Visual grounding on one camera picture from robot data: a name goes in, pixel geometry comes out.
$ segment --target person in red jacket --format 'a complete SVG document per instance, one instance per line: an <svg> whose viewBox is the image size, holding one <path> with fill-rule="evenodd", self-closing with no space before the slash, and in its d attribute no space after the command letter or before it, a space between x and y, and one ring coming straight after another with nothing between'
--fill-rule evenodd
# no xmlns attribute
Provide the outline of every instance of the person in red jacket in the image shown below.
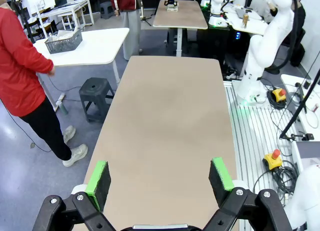
<svg viewBox="0 0 320 231"><path fill-rule="evenodd" d="M124 28L129 28L129 33L123 42L123 57L129 60L131 56L139 55L141 20L141 0L111 0L115 16L121 13Z"/></svg>
<svg viewBox="0 0 320 231"><path fill-rule="evenodd" d="M66 143L75 135L69 126L64 134L37 73L53 76L55 67L34 48L6 0L0 0L0 99L13 115L28 123L66 167L88 152L85 144L70 149Z"/></svg>

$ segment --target red jacket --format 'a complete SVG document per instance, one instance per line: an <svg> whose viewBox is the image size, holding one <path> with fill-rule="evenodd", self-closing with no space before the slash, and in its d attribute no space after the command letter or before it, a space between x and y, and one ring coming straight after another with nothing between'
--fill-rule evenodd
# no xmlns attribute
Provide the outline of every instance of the red jacket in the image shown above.
<svg viewBox="0 0 320 231"><path fill-rule="evenodd" d="M53 66L28 40L15 13L0 8L0 99L12 115L28 115L45 100L36 73Z"/></svg>
<svg viewBox="0 0 320 231"><path fill-rule="evenodd" d="M136 10L137 0L111 0L115 10Z"/></svg>

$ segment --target shoe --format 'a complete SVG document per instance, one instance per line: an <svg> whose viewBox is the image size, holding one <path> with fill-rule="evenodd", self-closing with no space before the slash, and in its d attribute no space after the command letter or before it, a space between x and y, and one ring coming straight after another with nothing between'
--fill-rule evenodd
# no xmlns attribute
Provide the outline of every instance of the shoe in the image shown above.
<svg viewBox="0 0 320 231"><path fill-rule="evenodd" d="M67 144L68 141L75 136L75 133L76 133L76 128L75 127L73 127L72 125L67 127L65 129L65 131L63 132L63 141L64 141L64 143Z"/></svg>
<svg viewBox="0 0 320 231"><path fill-rule="evenodd" d="M81 144L79 147L71 149L71 158L69 160L63 160L62 163L65 167L70 167L76 161L83 159L88 152L88 146Z"/></svg>

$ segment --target slotted metal surface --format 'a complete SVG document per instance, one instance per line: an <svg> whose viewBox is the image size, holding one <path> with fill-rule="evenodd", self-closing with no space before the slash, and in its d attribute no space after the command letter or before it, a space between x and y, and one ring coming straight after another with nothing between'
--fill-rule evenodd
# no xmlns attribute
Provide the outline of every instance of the slotted metal surface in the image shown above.
<svg viewBox="0 0 320 231"><path fill-rule="evenodd" d="M289 123L292 114L288 110L273 109L268 105L268 101L261 106L239 105L232 83L224 82L224 88L232 126L237 178L245 181L253 192L255 182L266 171L262 162L266 154L279 149L283 154L282 159L292 162L292 157L289 156L291 142L279 139L280 130ZM296 127L292 125L287 134L297 133ZM257 194L263 189L278 189L270 173L259 179L254 193ZM248 221L241 220L240 231L251 229Z"/></svg>

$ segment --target gray stool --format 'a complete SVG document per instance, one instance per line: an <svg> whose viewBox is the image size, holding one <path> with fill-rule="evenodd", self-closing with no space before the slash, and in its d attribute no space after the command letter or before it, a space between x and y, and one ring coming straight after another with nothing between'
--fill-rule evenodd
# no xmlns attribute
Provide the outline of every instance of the gray stool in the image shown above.
<svg viewBox="0 0 320 231"><path fill-rule="evenodd" d="M112 15L114 15L114 8L112 7L111 2L100 3L100 13L101 18L107 20Z"/></svg>
<svg viewBox="0 0 320 231"><path fill-rule="evenodd" d="M82 107L85 113L86 120L102 121L104 122L109 110L109 105L106 103L107 99L113 99L115 96L108 80L106 78L91 77L87 79L79 90L79 95ZM90 105L94 102L99 110L99 114L88 114Z"/></svg>

